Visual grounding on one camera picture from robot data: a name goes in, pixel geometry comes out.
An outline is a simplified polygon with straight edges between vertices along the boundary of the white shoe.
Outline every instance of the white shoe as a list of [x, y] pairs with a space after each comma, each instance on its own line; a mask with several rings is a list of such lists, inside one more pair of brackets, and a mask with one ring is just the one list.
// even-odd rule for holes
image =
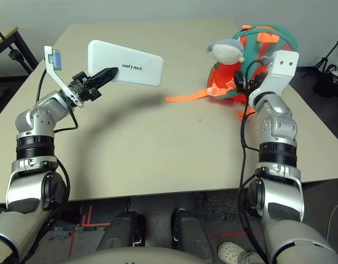
[[218, 257], [227, 264], [264, 264], [255, 252], [247, 252], [232, 242], [223, 242], [218, 247]]

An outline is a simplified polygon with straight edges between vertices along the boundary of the unitree logo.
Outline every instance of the unitree logo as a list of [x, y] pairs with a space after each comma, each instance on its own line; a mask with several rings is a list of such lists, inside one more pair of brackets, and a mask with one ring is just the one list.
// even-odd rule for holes
[[142, 70], [142, 67], [133, 66], [131, 64], [123, 64], [124, 68], [129, 68], [131, 70]]

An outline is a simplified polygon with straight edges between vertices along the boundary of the black cable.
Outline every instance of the black cable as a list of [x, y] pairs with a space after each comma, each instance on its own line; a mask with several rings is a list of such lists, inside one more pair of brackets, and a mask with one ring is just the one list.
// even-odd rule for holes
[[74, 121], [75, 126], [73, 128], [61, 128], [61, 129], [54, 130], [55, 134], [59, 133], [61, 131], [75, 130], [79, 127], [79, 124], [77, 123], [77, 119], [75, 117], [75, 114], [74, 114], [74, 112], [72, 111], [71, 108], [69, 108], [69, 113], [70, 113], [70, 116], [72, 117], [72, 120]]
[[65, 176], [65, 180], [66, 180], [66, 194], [65, 194], [65, 200], [68, 201], [69, 200], [69, 197], [70, 197], [70, 178], [69, 178], [69, 174], [68, 172], [66, 171], [64, 165], [61, 163], [61, 161], [57, 158], [57, 161], [58, 161], [58, 164], [61, 168], [61, 170], [63, 171], [64, 173], [64, 176]]
[[244, 231], [245, 231], [248, 239], [250, 240], [252, 246], [254, 247], [254, 249], [256, 250], [256, 252], [258, 253], [258, 255], [262, 258], [262, 260], [266, 264], [268, 264], [269, 263], [268, 257], [265, 254], [265, 252], [263, 251], [263, 249], [261, 248], [261, 246], [259, 245], [256, 237], [253, 234], [252, 228], [250, 226], [250, 223], [248, 221], [246, 213], [245, 213], [245, 211], [243, 209], [242, 197], [241, 197], [242, 196], [243, 188], [246, 186], [246, 184], [248, 182], [250, 182], [254, 178], [254, 175], [253, 175], [253, 176], [249, 177], [245, 182], [243, 182], [243, 176], [244, 176], [244, 173], [245, 173], [245, 165], [246, 165], [246, 149], [251, 149], [251, 150], [259, 151], [256, 148], [248, 147], [248, 145], [246, 144], [246, 140], [245, 140], [245, 125], [246, 125], [248, 116], [250, 116], [252, 114], [252, 113], [246, 114], [247, 113], [247, 108], [248, 108], [248, 98], [249, 98], [249, 95], [250, 95], [250, 90], [248, 88], [248, 73], [249, 73], [249, 70], [250, 70], [250, 68], [251, 68], [251, 66], [253, 64], [255, 64], [255, 63], [261, 63], [261, 62], [262, 61], [259, 60], [259, 59], [252, 61], [248, 65], [248, 67], [246, 69], [246, 75], [245, 75], [245, 87], [246, 87], [247, 102], [246, 102], [245, 111], [243, 113], [242, 122], [241, 122], [241, 130], [240, 130], [241, 145], [242, 145], [242, 150], [243, 150], [243, 160], [242, 160], [242, 168], [241, 168], [241, 176], [240, 176], [240, 188], [239, 188], [239, 193], [238, 193], [238, 196], [237, 196], [237, 208], [238, 208], [238, 211], [239, 211], [239, 217], [240, 217], [240, 221], [241, 221], [242, 227], [243, 227], [243, 229], [244, 229]]
[[26, 254], [26, 256], [23, 258], [23, 260], [21, 261], [21, 264], [25, 264], [27, 260], [29, 260], [31, 258], [31, 256], [34, 255], [34, 253], [36, 252], [38, 246], [39, 246], [39, 242], [41, 241], [41, 239], [48, 233], [48, 231], [54, 226], [54, 224], [56, 223], [56, 221], [58, 220], [59, 216], [61, 215], [67, 201], [69, 200], [69, 196], [70, 196], [70, 178], [69, 178], [69, 174], [66, 171], [64, 165], [61, 163], [61, 161], [57, 158], [57, 162], [61, 168], [61, 170], [63, 171], [63, 174], [65, 176], [65, 181], [66, 181], [66, 193], [65, 193], [65, 201], [62, 205], [60, 205], [58, 208], [56, 208], [54, 211], [51, 212], [51, 214], [49, 215], [48, 219], [46, 220], [46, 222], [44, 223], [44, 225], [42, 226], [42, 228], [40, 229], [40, 231], [37, 234], [37, 237], [35, 239], [35, 241], [33, 242], [29, 252]]
[[47, 74], [47, 69], [45, 69], [42, 73], [41, 79], [39, 80], [39, 85], [38, 85], [38, 90], [37, 90], [37, 97], [36, 97], [36, 102], [39, 101], [39, 97], [41, 96], [41, 89], [42, 89], [42, 84], [44, 81], [44, 77]]
[[[41, 90], [42, 90], [42, 85], [43, 85], [44, 77], [46, 76], [46, 74], [47, 74], [47, 69], [45, 69], [45, 70], [43, 71], [42, 76], [41, 76], [41, 79], [39, 80], [39, 85], [38, 85], [38, 90], [37, 90], [37, 96], [36, 96], [36, 102], [38, 102], [39, 99], [40, 99]], [[77, 129], [77, 128], [79, 127], [79, 124], [78, 124], [78, 122], [77, 122], [77, 119], [76, 119], [76, 117], [75, 117], [75, 114], [74, 114], [73, 111], [72, 111], [72, 108], [69, 107], [68, 110], [69, 110], [70, 116], [72, 117], [72, 120], [74, 121], [75, 126], [74, 126], [73, 128], [62, 128], [62, 129], [54, 130], [54, 134], [55, 134], [55, 133], [59, 133], [59, 132], [61, 132], [61, 131], [75, 130], [75, 129]]]

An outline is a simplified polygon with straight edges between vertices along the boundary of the white power bank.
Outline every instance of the white power bank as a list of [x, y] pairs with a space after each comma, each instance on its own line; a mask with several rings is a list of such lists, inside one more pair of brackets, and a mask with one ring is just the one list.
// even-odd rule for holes
[[160, 56], [118, 46], [100, 40], [88, 45], [88, 73], [95, 75], [105, 68], [118, 67], [112, 80], [117, 83], [159, 86], [164, 60]]

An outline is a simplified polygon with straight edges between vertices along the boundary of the tripod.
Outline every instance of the tripod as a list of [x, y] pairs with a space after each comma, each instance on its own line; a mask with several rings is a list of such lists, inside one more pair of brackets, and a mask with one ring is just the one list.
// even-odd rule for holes
[[[326, 65], [327, 65], [327, 63], [328, 63], [328, 61], [329, 61], [328, 58], [329, 58], [330, 54], [332, 54], [332, 52], [334, 51], [334, 49], [335, 49], [337, 46], [338, 46], [338, 41], [336, 42], [335, 46], [331, 49], [331, 51], [328, 53], [328, 55], [326, 55], [326, 57], [322, 57], [322, 59], [320, 60], [320, 62], [318, 62], [318, 63], [313, 67], [313, 71], [319, 70], [319, 68], [322, 66], [322, 64], [325, 63], [324, 66], [323, 66], [322, 73], [325, 72]], [[311, 72], [311, 71], [305, 73], [305, 74], [302, 76], [302, 78], [306, 77], [310, 72]]]

